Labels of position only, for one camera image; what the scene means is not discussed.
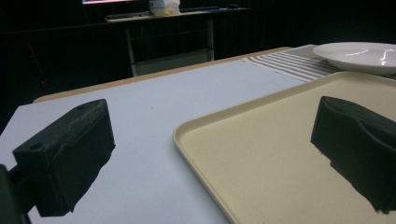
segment plastic tray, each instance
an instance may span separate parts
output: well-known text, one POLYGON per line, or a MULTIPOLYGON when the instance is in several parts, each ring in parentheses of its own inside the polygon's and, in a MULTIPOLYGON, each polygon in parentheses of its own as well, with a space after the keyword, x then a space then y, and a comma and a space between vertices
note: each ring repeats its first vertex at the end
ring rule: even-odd
POLYGON ((396 223, 310 142, 321 96, 396 120, 396 81, 340 72, 181 124, 174 141, 233 223, 396 223))

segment striped cloth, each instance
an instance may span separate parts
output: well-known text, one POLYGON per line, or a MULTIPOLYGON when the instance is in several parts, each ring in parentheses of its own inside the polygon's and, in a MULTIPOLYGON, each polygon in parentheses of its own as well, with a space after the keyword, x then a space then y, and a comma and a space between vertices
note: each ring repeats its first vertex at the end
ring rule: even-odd
POLYGON ((286 51, 242 59, 279 74, 307 82, 340 71, 324 59, 309 59, 286 51))

